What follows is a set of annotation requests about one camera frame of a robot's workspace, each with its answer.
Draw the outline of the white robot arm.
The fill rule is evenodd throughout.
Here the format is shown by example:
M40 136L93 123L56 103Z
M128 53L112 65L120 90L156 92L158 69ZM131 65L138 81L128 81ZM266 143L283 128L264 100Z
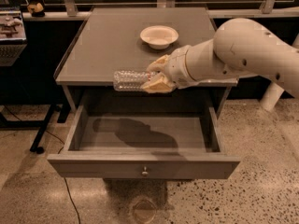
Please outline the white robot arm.
M175 49L151 63L147 71L154 75L141 86L147 93L169 93L203 81L256 75L299 97L299 49L250 19L225 22L212 39Z

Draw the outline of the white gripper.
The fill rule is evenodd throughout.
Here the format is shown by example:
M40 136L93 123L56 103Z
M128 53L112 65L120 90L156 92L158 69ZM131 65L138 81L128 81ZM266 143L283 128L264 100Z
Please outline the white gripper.
M175 49L169 56L164 55L147 67L146 82L141 90L147 93L169 93L175 88L185 89L198 84L188 72L186 55L190 46Z

